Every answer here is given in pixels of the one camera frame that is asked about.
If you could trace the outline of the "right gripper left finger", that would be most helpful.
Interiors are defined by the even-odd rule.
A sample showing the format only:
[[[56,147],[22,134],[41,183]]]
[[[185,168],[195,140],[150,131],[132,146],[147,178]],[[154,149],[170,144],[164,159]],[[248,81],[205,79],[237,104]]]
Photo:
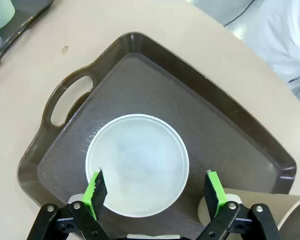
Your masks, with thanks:
[[[79,200],[72,200],[62,208],[44,204],[26,240],[67,240],[70,233],[80,233],[83,240],[112,240],[98,221],[107,193],[100,169],[92,175]]]

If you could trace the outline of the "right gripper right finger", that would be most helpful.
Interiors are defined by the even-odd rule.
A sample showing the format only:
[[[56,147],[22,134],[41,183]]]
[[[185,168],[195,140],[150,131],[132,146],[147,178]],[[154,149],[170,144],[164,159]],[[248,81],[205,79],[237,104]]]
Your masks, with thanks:
[[[270,208],[264,203],[247,208],[228,200],[215,171],[206,172],[203,193],[210,223],[196,240],[226,240],[229,234],[242,240],[282,240]]]

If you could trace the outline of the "tall pale green cup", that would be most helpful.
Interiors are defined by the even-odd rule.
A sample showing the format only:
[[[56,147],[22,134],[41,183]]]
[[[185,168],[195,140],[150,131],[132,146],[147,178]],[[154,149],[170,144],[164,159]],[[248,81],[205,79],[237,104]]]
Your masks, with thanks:
[[[11,0],[0,0],[0,29],[9,23],[15,14]]]

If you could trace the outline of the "dark brown tray mat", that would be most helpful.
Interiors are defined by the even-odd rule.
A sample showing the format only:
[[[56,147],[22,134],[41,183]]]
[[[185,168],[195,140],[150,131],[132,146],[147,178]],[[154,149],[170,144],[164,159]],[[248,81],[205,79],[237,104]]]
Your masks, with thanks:
[[[110,236],[178,234],[195,239],[204,228],[197,211],[207,170],[216,171],[227,188],[273,191],[278,161],[208,101],[138,53],[114,67],[56,138],[38,165],[39,182],[62,202],[83,193],[91,140],[106,123],[127,114],[151,115],[176,130],[188,151],[189,177],[178,200],[154,216],[131,218],[103,208],[100,223]]]

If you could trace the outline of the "tall brown cup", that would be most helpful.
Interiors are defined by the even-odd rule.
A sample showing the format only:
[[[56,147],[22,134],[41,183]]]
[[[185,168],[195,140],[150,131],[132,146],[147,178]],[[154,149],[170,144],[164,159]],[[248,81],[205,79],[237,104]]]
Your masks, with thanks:
[[[247,208],[251,208],[254,204],[266,204],[271,211],[282,240],[300,240],[300,196],[231,188],[223,190],[228,200],[242,203]],[[204,193],[197,213],[199,220],[206,226],[211,222]],[[242,238],[240,234],[230,233],[226,240],[242,240]]]

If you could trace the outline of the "white plastic bowl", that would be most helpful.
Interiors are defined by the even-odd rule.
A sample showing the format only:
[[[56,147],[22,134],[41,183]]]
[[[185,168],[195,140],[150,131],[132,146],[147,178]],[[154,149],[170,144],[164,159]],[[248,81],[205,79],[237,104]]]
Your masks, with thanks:
[[[187,148],[163,120],[128,114],[105,124],[93,137],[85,157],[90,181],[102,172],[104,206],[132,218],[161,213],[182,194],[190,171]]]

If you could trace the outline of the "person in white hoodie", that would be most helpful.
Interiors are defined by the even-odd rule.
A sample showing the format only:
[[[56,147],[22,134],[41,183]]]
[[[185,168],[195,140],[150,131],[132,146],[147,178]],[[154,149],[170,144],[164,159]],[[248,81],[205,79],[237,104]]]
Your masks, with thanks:
[[[264,0],[243,41],[300,101],[300,0]]]

